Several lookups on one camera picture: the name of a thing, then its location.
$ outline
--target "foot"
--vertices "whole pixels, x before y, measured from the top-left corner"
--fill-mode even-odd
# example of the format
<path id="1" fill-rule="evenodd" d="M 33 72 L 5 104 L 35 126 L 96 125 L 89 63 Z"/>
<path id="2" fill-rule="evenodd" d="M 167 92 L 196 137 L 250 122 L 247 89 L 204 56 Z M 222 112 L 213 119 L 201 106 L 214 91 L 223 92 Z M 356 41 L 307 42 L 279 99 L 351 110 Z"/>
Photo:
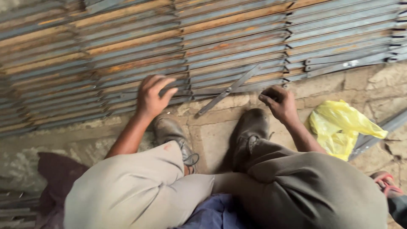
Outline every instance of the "foot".
<path id="1" fill-rule="evenodd" d="M 259 108 L 249 110 L 240 117 L 235 133 L 237 138 L 232 169 L 234 172 L 245 172 L 244 164 L 257 141 L 269 137 L 269 116 Z"/>
<path id="2" fill-rule="evenodd" d="M 388 198 L 394 198 L 403 196 L 403 191 L 394 184 L 393 176 L 386 171 L 379 171 L 370 176 L 379 189 L 386 195 Z"/>
<path id="3" fill-rule="evenodd" d="M 195 165 L 199 160 L 199 155 L 192 153 L 192 150 L 189 148 L 178 118 L 171 114 L 160 114 L 154 119 L 153 125 L 157 143 L 162 145 L 169 141 L 176 141 L 181 148 L 184 165 L 188 169 L 185 174 L 196 173 Z"/>

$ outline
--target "hand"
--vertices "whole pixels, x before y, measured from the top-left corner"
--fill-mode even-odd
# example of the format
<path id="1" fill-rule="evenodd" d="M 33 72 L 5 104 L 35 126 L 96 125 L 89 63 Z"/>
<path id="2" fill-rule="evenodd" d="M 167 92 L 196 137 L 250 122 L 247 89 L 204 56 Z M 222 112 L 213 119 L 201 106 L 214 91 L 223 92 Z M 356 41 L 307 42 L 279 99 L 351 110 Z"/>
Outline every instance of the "hand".
<path id="1" fill-rule="evenodd" d="M 262 91 L 258 99 L 270 108 L 274 117 L 282 124 L 287 125 L 300 120 L 295 106 L 294 94 L 291 91 L 272 86 Z"/>
<path id="2" fill-rule="evenodd" d="M 174 81 L 174 78 L 167 78 L 165 75 L 147 76 L 138 90 L 136 114 L 150 120 L 159 115 L 168 106 L 168 102 L 178 91 L 178 88 L 169 89 L 162 97 L 160 97 L 159 92 Z"/>

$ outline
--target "collapsible metal gate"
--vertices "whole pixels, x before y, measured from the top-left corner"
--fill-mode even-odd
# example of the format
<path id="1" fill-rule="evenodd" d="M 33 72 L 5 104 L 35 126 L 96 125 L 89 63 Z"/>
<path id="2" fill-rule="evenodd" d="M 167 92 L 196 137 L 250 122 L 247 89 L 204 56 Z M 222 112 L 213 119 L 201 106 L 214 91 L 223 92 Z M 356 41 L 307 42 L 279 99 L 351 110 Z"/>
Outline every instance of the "collapsible metal gate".
<path id="1" fill-rule="evenodd" d="M 8 12 L 0 15 L 0 136 L 132 111 L 137 86 L 149 74 L 176 77 L 180 90 L 220 88 L 259 64 L 237 90 L 248 91 L 407 59 L 404 6 L 400 0 L 128 0 L 86 11 L 83 2 L 66 0 Z"/>

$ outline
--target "cracked floor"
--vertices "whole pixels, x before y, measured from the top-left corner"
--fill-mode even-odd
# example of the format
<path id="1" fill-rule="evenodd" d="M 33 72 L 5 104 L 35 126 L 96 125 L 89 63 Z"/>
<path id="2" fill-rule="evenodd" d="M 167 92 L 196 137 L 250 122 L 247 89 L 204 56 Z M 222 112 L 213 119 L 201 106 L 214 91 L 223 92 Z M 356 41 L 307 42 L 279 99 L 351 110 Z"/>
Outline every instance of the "cracked floor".
<path id="1" fill-rule="evenodd" d="M 381 122 L 407 108 L 407 62 L 367 66 L 312 79 L 291 82 L 303 122 L 324 100 L 348 102 L 369 119 Z M 216 173 L 230 163 L 226 155 L 229 136 L 240 115 L 250 108 L 263 108 L 271 117 L 271 141 L 295 149 L 284 126 L 257 100 L 258 92 L 228 96 L 204 116 L 194 114 L 210 100 L 171 106 L 165 112 L 179 117 L 192 149 L 201 155 L 198 170 Z M 95 119 L 49 130 L 0 139 L 0 188 L 40 192 L 46 183 L 37 173 L 38 152 L 55 152 L 85 165 L 100 161 L 115 142 L 131 114 Z M 154 136 L 148 130 L 140 151 L 152 148 Z M 350 163 L 370 175 L 379 170 L 393 174 L 407 192 L 407 124 L 358 156 Z M 401 228 L 391 217 L 389 228 Z"/>

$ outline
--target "dirty shoe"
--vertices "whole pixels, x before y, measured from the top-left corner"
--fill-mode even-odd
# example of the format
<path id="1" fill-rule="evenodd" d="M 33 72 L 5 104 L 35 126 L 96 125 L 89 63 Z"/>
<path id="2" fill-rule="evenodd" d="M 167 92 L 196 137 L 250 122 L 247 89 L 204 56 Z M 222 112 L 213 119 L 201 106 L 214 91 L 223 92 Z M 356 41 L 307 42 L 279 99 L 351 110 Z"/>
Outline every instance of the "dirty shoe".
<path id="1" fill-rule="evenodd" d="M 250 158 L 253 147 L 259 139 L 269 138 L 269 116 L 262 109 L 245 112 L 235 127 L 236 149 L 233 155 L 234 172 L 245 172 L 244 164 Z"/>
<path id="2" fill-rule="evenodd" d="M 187 145 L 187 140 L 179 124 L 178 118 L 172 114 L 160 114 L 154 119 L 153 125 L 157 143 L 162 145 L 169 141 L 176 141 L 181 148 L 184 165 L 188 168 L 193 168 L 192 174 L 196 173 L 197 170 L 195 164 L 199 160 L 199 155 L 192 153 L 192 150 Z"/>

